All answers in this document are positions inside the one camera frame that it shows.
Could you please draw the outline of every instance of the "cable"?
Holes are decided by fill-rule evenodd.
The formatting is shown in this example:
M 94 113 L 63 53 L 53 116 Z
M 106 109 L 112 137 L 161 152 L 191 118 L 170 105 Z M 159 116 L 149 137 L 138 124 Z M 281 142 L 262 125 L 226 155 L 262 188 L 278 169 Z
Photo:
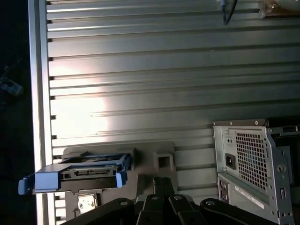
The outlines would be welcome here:
M 226 6 L 226 0 L 221 0 L 220 4 L 221 4 L 221 9 L 222 9 L 222 16 L 223 16 L 223 23 L 224 25 L 227 25 L 234 13 L 236 4 L 238 3 L 238 0 L 234 0 L 233 5 L 231 7 L 230 13 L 228 18 L 226 17 L 226 11 L 225 11 L 225 6 Z

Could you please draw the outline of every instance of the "fan grille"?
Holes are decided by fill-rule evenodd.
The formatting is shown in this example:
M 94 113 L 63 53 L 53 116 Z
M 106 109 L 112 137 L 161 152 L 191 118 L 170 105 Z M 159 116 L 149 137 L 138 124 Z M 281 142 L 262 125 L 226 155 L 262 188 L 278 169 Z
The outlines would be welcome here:
M 267 165 L 260 135 L 236 134 L 239 175 L 251 184 L 266 190 Z

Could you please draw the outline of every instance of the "sticker label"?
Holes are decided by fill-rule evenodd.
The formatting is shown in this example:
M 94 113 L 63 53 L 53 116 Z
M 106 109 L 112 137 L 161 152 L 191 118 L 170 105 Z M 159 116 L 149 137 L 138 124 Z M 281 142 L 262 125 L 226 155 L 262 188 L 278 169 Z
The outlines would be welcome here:
M 244 197 L 246 197 L 247 199 L 249 199 L 250 201 L 252 201 L 254 204 L 256 204 L 259 207 L 261 207 L 262 209 L 264 209 L 264 205 L 261 202 L 259 202 L 258 200 L 256 200 L 254 197 L 252 197 L 251 195 L 249 195 L 248 193 L 246 193 L 245 191 L 243 191 L 239 187 L 235 186 L 235 190 L 237 192 L 239 192 L 241 195 L 243 195 Z

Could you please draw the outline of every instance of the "aluminum panel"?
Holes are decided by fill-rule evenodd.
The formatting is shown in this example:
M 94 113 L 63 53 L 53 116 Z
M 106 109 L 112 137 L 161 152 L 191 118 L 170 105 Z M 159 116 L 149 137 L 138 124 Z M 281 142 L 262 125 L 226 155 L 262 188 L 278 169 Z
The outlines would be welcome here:
M 218 195 L 211 121 L 299 114 L 300 19 L 263 20 L 259 1 L 228 26 L 209 0 L 30 2 L 37 165 L 169 140 L 179 193 L 199 203 Z M 39 202 L 39 224 L 65 221 L 64 194 Z

